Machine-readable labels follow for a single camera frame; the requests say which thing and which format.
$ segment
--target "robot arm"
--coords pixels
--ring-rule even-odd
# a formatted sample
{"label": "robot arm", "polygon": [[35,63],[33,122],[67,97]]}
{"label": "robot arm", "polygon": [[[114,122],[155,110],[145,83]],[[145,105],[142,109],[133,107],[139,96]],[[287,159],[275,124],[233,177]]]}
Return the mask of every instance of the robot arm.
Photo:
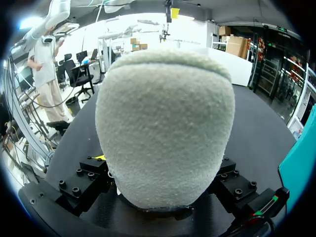
{"label": "robot arm", "polygon": [[66,20],[70,15],[71,0],[52,0],[49,6],[48,15],[36,27],[30,31],[15,45],[12,50],[12,57],[17,58],[28,53],[34,48],[37,40],[45,34],[45,32],[56,26],[58,23]]}

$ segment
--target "ceiling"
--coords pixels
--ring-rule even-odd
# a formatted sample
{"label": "ceiling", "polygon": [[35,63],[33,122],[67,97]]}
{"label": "ceiling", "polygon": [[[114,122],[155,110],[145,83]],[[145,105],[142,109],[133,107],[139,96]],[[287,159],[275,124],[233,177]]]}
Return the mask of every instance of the ceiling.
{"label": "ceiling", "polygon": [[[68,19],[79,23],[80,26],[95,22],[98,14],[96,5],[102,1],[72,0],[71,14]],[[50,0],[35,1],[33,5],[31,2],[31,0],[20,1],[21,4],[11,10],[10,15],[14,17],[16,24],[29,16],[45,17],[47,15]],[[132,13],[165,12],[164,3],[164,0],[136,0],[112,14],[106,14],[102,10],[99,20]],[[214,20],[216,23],[262,22],[295,31],[285,15],[272,4],[271,0],[178,0],[175,1],[175,7],[180,8],[180,14],[193,16],[197,20]],[[27,31],[17,31],[12,41],[20,40]]]}

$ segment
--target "beige pants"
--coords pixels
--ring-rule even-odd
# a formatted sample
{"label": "beige pants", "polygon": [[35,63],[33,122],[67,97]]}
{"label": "beige pants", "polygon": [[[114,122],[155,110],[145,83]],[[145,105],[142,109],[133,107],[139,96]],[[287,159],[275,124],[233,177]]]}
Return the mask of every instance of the beige pants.
{"label": "beige pants", "polygon": [[[41,104],[44,106],[55,106],[63,101],[60,95],[57,80],[52,80],[42,85],[40,88],[38,88],[38,92],[40,94]],[[63,104],[56,106],[54,108],[44,107],[44,109],[50,122],[68,120],[68,117],[65,116]]]}

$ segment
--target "fuzzy gray object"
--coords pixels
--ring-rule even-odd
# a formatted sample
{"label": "fuzzy gray object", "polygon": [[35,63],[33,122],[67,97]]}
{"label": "fuzzy gray object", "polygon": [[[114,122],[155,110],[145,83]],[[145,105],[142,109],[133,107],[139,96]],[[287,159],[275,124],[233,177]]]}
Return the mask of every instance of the fuzzy gray object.
{"label": "fuzzy gray object", "polygon": [[97,99],[96,128],[116,185],[139,208],[192,204],[213,181],[235,113],[230,75],[182,51],[116,61]]}

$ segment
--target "trash bin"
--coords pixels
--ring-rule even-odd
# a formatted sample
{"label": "trash bin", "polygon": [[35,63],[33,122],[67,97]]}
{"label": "trash bin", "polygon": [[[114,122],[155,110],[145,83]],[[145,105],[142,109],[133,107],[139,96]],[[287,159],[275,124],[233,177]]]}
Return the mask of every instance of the trash bin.
{"label": "trash bin", "polygon": [[66,106],[72,116],[76,116],[80,110],[80,105],[77,97],[71,97],[66,101]]}

